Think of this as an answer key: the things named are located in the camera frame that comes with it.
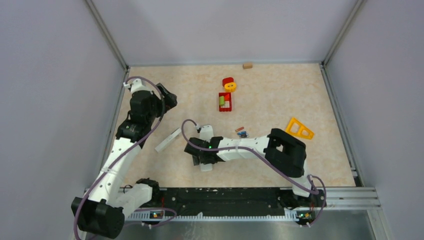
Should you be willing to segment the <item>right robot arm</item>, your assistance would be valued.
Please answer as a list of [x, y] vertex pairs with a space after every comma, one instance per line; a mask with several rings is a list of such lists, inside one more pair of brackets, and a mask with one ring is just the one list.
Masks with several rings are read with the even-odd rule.
[[184, 152], [192, 156], [195, 166], [259, 159], [292, 184], [295, 203], [286, 203], [285, 208], [325, 206], [325, 191], [318, 190], [313, 183], [306, 144], [301, 140], [279, 128], [264, 136], [240, 139], [214, 136], [205, 127], [197, 132], [198, 137], [183, 136], [187, 142]]

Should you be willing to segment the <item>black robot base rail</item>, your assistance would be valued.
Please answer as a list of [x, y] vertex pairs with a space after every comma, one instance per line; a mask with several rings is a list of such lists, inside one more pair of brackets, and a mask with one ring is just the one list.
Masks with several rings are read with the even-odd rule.
[[297, 208], [318, 210], [325, 205], [323, 190], [303, 197], [279, 187], [169, 187], [154, 190], [152, 199], [141, 207], [169, 208], [180, 217], [199, 213], [206, 217], [262, 217], [283, 216]]

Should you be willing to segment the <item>blue battery pair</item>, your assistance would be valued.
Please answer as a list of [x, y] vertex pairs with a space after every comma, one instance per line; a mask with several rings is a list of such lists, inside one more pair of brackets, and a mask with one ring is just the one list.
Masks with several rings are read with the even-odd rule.
[[237, 135], [239, 136], [239, 138], [248, 138], [249, 134], [246, 131], [240, 131], [237, 133]]

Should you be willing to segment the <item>white remote control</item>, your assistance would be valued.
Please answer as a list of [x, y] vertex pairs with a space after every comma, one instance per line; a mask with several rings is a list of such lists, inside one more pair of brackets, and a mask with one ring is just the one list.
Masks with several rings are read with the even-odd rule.
[[[210, 148], [210, 141], [206, 141], [207, 143], [203, 143], [202, 147], [203, 148]], [[200, 171], [201, 172], [208, 172], [211, 171], [213, 169], [213, 164], [211, 163], [211, 158], [210, 158], [210, 152], [209, 151], [204, 151], [201, 155], [201, 157], [199, 158], [200, 161]]]

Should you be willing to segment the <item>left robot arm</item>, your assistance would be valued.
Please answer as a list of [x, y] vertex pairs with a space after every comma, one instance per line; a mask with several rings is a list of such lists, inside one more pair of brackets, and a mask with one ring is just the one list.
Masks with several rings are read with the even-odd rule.
[[114, 239], [136, 209], [143, 204], [154, 207], [160, 202], [159, 191], [147, 183], [136, 183], [122, 195], [119, 190], [147, 138], [164, 114], [178, 104], [177, 96], [161, 83], [154, 86], [158, 92], [155, 94], [140, 78], [125, 87], [131, 93], [130, 110], [117, 128], [111, 152], [95, 182], [83, 197], [75, 197], [71, 204], [77, 240], [80, 232]]

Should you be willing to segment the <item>red battery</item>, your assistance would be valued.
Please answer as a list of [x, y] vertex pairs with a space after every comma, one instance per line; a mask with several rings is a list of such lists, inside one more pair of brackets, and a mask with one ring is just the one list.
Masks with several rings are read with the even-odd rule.
[[237, 128], [236, 130], [235, 130], [235, 132], [241, 132], [242, 130], [244, 130], [245, 128], [242, 126], [242, 127], [239, 127], [239, 128]]

